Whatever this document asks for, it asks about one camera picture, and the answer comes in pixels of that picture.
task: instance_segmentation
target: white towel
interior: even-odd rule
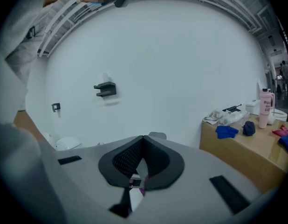
[[[213,112],[211,112],[210,115],[204,117],[203,121],[208,122],[211,125],[214,125],[219,121],[220,118],[223,117],[224,113],[225,113],[224,111],[216,109]]]

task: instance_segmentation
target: pink tumbler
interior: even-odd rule
[[[259,114],[259,128],[265,129],[268,122],[268,117],[271,108],[271,101],[275,103],[275,97],[273,93],[270,93],[268,89],[262,89],[260,91],[260,114]]]

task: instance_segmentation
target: red cloth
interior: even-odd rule
[[[279,135],[280,137],[286,136],[288,135],[288,129],[282,125],[280,127],[280,130],[273,130],[273,133],[275,133],[276,135]]]

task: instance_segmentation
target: wooden table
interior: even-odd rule
[[[278,143],[280,137],[272,133],[281,125],[288,128],[288,122],[276,120],[272,126],[260,129],[258,116],[250,115],[249,120],[255,123],[256,133],[247,137],[242,134],[241,125],[234,125],[232,127],[239,130],[234,139],[218,139],[217,125],[204,122],[200,149],[241,172],[264,193],[280,186],[288,172],[288,152]]]

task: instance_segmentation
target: ceiling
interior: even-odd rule
[[[260,41],[261,46],[265,46],[267,52],[272,54],[273,61],[278,62],[280,58],[284,59],[285,50],[279,34],[278,19],[268,0],[193,1],[214,6],[229,13]],[[97,12],[112,5],[100,6],[82,3],[79,0],[58,0],[49,11],[50,22],[46,29],[45,40],[39,50],[39,56],[50,56],[74,29],[95,16]],[[270,35],[274,38],[274,46],[268,39]]]

